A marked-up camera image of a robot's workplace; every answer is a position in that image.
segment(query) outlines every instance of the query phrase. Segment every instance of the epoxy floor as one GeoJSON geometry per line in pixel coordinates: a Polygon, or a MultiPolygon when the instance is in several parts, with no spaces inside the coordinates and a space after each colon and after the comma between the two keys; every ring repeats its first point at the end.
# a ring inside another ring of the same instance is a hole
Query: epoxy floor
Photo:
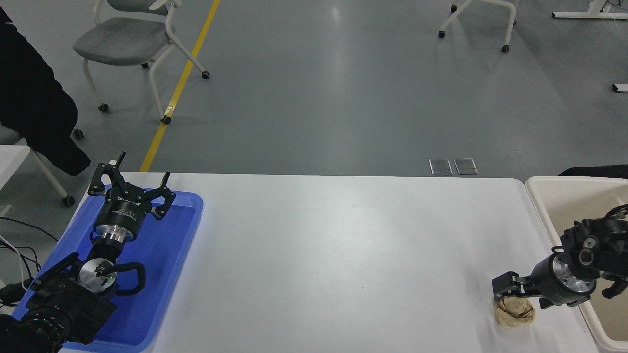
{"type": "MultiPolygon", "coordinates": [[[[212,3],[187,0],[178,10],[176,33],[189,49],[212,3]]],[[[78,144],[92,162],[125,151],[121,169],[137,171],[159,124],[148,72],[93,64],[111,111],[95,109],[72,50],[94,25],[92,5],[0,0],[74,98],[86,135],[78,144]]],[[[505,8],[474,2],[441,40],[450,5],[222,0],[198,56],[212,77],[190,76],[150,171],[429,177],[429,158],[474,158],[479,175],[471,177],[525,181],[627,163],[628,94],[610,89],[628,83],[626,21],[552,19],[588,2],[522,0],[503,54],[505,8]]],[[[101,17],[114,15],[105,4],[101,17]]],[[[185,63],[173,52],[157,72],[165,102],[185,63]]],[[[93,170],[53,172],[80,199],[93,170]]],[[[75,210],[30,159],[0,204],[58,236],[75,210]]],[[[3,220],[0,234],[35,247],[40,259],[54,246],[3,220]]],[[[0,259],[0,278],[17,281],[13,255],[0,259]]]]}

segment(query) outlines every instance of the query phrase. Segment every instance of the black cable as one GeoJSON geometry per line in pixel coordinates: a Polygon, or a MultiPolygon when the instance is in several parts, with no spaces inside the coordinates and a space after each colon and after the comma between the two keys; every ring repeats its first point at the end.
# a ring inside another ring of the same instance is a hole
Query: black cable
{"type": "MultiPolygon", "coordinates": [[[[16,253],[16,251],[12,247],[10,247],[10,246],[3,246],[3,247],[0,247],[0,248],[10,249],[12,252],[16,253]]],[[[27,257],[22,255],[22,254],[19,254],[19,258],[22,260],[22,262],[24,262],[24,265],[26,266],[26,272],[28,272],[28,278],[33,279],[33,273],[31,272],[31,268],[28,266],[28,263],[26,262],[27,257]]]]}
{"type": "Polygon", "coordinates": [[[608,212],[608,213],[604,216],[604,218],[609,218],[609,217],[612,217],[612,216],[614,216],[615,214],[617,214],[618,212],[621,212],[621,211],[626,211],[626,210],[628,210],[628,204],[625,204],[625,205],[621,205],[621,206],[614,207],[612,210],[610,210],[610,211],[609,211],[609,212],[608,212]]]}
{"type": "Polygon", "coordinates": [[[617,0],[617,4],[613,4],[612,2],[610,2],[610,0],[607,0],[606,3],[611,5],[611,6],[621,7],[622,6],[622,1],[623,0],[617,0]]]}
{"type": "Polygon", "coordinates": [[[35,269],[37,269],[37,272],[39,272],[41,270],[41,264],[39,263],[39,259],[37,258],[37,252],[35,251],[35,249],[33,249],[30,246],[16,246],[16,249],[30,249],[30,251],[33,252],[33,256],[35,257],[35,260],[27,258],[26,256],[24,256],[24,258],[26,258],[28,261],[31,261],[32,263],[35,264],[35,269]]]}
{"type": "Polygon", "coordinates": [[[38,229],[39,231],[44,232],[47,236],[51,237],[51,238],[52,238],[52,239],[54,239],[56,242],[58,242],[58,241],[59,241],[59,239],[57,239],[57,238],[53,237],[53,236],[52,236],[52,234],[48,233],[47,231],[44,231],[43,229],[39,228],[39,227],[38,227],[38,226],[36,226],[36,225],[28,224],[28,223],[26,223],[26,222],[22,222],[21,220],[17,220],[17,219],[9,218],[9,217],[0,217],[0,219],[10,220],[11,222],[16,222],[16,223],[19,223],[19,224],[27,225],[27,226],[29,226],[29,227],[33,227],[33,228],[35,228],[35,229],[38,229]]]}
{"type": "MultiPolygon", "coordinates": [[[[37,269],[37,272],[39,272],[41,270],[41,264],[39,263],[39,259],[37,258],[37,253],[35,252],[35,250],[30,247],[30,246],[16,246],[16,249],[31,249],[33,251],[33,254],[35,255],[35,259],[31,259],[27,256],[25,256],[24,254],[20,253],[19,255],[23,258],[26,259],[28,261],[31,261],[32,263],[35,264],[35,268],[37,269]]],[[[0,249],[11,249],[11,247],[7,246],[5,242],[0,241],[0,249]]]]}

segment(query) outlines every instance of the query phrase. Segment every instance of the beige bin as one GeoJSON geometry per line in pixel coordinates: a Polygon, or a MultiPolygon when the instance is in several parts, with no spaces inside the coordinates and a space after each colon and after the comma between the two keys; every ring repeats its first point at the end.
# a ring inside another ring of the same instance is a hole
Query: beige bin
{"type": "MultiPolygon", "coordinates": [[[[628,180],[624,179],[535,176],[526,187],[553,245],[560,245],[560,236],[573,227],[574,220],[601,218],[613,207],[628,204],[628,180]]],[[[598,280],[591,300],[580,305],[580,310],[602,347],[628,350],[628,290],[606,299],[602,289],[611,284],[598,280]]]]}

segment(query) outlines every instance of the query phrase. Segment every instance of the gray chair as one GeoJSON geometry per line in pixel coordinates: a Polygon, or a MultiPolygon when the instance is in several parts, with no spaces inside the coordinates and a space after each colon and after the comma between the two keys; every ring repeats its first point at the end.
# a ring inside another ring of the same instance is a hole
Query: gray chair
{"type": "Polygon", "coordinates": [[[90,60],[115,66],[141,65],[144,68],[148,68],[148,63],[153,61],[153,57],[164,46],[167,46],[168,48],[154,60],[148,76],[153,90],[153,97],[159,110],[160,121],[164,124],[169,124],[171,117],[163,109],[154,80],[154,72],[164,58],[170,54],[174,47],[177,47],[201,71],[203,79],[209,79],[209,72],[201,66],[198,60],[192,56],[174,35],[172,19],[176,8],[181,6],[181,0],[157,0],[156,2],[154,0],[107,0],[109,5],[118,11],[152,13],[166,16],[165,22],[115,17],[101,23],[99,14],[102,2],[103,0],[97,0],[94,7],[96,27],[74,43],[74,51],[84,58],[83,70],[98,110],[107,112],[109,106],[102,102],[102,98],[96,90],[94,80],[89,72],[88,63],[90,60]]]}
{"type": "MultiPolygon", "coordinates": [[[[75,129],[73,132],[74,138],[82,139],[83,132],[79,129],[75,129]]],[[[16,144],[19,140],[22,139],[22,136],[17,131],[11,130],[2,124],[0,124],[0,144],[16,144]]],[[[74,205],[74,198],[65,191],[61,183],[55,178],[52,172],[48,169],[48,167],[41,160],[41,156],[37,153],[33,148],[31,148],[30,155],[35,160],[35,163],[41,170],[41,172],[46,176],[48,181],[52,184],[55,190],[61,195],[61,201],[66,207],[71,207],[74,205]]]]}

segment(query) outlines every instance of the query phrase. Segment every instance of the metal floor plate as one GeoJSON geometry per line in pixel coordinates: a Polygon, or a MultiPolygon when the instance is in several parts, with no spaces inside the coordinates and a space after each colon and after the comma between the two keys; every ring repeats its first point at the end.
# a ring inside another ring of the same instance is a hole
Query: metal floor plate
{"type": "Polygon", "coordinates": [[[453,175],[452,164],[449,160],[430,159],[432,175],[453,175]]]}
{"type": "Polygon", "coordinates": [[[473,158],[454,158],[458,174],[479,174],[473,158]]]}

